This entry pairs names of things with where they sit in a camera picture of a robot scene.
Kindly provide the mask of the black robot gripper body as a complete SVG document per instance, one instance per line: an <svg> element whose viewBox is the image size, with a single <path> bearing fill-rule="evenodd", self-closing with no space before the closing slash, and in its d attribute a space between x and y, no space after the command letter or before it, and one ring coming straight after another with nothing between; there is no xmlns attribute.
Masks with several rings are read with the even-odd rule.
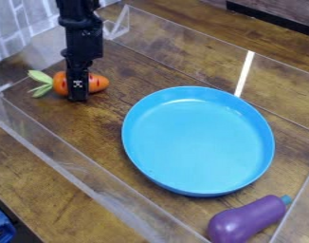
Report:
<svg viewBox="0 0 309 243"><path fill-rule="evenodd" d="M65 49L61 54L67 68L87 69L103 57L103 21L96 15L83 20L59 18L65 31Z"/></svg>

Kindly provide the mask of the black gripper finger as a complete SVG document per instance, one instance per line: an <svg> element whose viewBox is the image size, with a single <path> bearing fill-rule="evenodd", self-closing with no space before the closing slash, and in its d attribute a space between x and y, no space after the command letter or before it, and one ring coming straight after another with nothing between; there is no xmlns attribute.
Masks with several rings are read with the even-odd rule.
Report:
<svg viewBox="0 0 309 243"><path fill-rule="evenodd" d="M68 99L73 102L84 102L89 95L89 66L91 63L67 66Z"/></svg>

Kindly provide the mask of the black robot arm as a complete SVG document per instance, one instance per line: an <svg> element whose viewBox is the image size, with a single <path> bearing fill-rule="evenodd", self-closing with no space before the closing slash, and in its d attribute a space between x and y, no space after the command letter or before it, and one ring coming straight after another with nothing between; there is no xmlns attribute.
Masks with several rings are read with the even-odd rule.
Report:
<svg viewBox="0 0 309 243"><path fill-rule="evenodd" d="M89 67L103 57L103 20L95 14L97 0L56 0L60 11L59 24L65 32L65 58L68 99L83 102L88 99Z"/></svg>

